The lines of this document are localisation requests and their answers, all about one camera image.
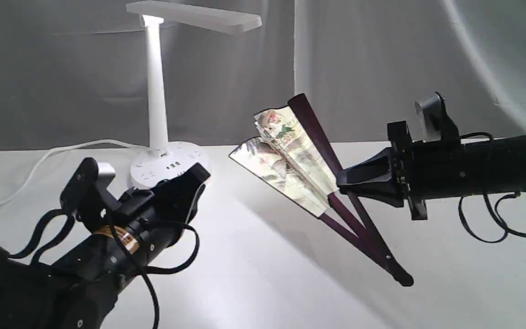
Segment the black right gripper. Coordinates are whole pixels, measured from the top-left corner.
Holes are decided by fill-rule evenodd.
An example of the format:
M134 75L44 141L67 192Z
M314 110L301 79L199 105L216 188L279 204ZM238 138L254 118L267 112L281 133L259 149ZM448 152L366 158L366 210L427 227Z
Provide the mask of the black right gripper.
M414 141L405 121L388 123L387 136L392 147L340 171L338 187L395 208L403 208L406 199L414 221L428 219L426 201L467 194L471 143L461 138ZM401 191L395 187L395 177Z

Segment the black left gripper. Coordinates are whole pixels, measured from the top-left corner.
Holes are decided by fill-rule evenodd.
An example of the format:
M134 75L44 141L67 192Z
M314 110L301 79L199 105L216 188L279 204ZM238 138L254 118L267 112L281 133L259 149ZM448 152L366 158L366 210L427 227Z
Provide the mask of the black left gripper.
M192 230L195 202L211 178L210 171L195 163L181 175L148 190L129 189L117 208L104 215L104 234L118 239L138 264L150 264L166 248L175 245L184 231Z

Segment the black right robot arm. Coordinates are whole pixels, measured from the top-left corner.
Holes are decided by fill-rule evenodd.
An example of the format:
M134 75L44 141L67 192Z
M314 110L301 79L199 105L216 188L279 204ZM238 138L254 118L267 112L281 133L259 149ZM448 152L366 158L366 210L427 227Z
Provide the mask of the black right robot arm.
M387 125L391 145L337 175L340 192L409 205L413 220L426 220L426 201L458 196L526 192L526 135L462 143L411 138L405 121Z

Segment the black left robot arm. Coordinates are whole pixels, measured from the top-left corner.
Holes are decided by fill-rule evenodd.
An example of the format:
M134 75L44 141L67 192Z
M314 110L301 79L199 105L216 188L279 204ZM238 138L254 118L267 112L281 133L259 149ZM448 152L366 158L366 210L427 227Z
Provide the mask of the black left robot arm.
M190 224L210 173L193 164L150 189L115 198L109 163L85 158L16 254L0 246L0 329L99 329L136 277L159 302L150 275L173 275L198 256Z

